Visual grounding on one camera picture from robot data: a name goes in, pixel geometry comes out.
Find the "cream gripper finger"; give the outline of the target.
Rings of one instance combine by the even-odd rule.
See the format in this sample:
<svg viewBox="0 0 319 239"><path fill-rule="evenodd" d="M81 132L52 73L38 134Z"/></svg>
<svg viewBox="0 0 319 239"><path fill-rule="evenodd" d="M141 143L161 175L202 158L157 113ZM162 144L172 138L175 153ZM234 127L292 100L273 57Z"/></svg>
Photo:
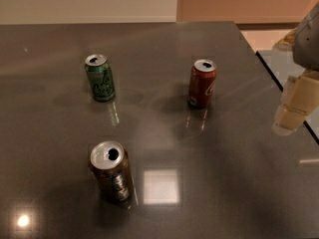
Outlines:
<svg viewBox="0 0 319 239"><path fill-rule="evenodd" d="M272 130L280 136L294 132L319 107L319 72L304 71L292 85L285 88L275 113Z"/></svg>
<svg viewBox="0 0 319 239"><path fill-rule="evenodd" d="M283 38L277 41L273 48L281 51L291 51L296 36L297 29L291 30Z"/></svg>

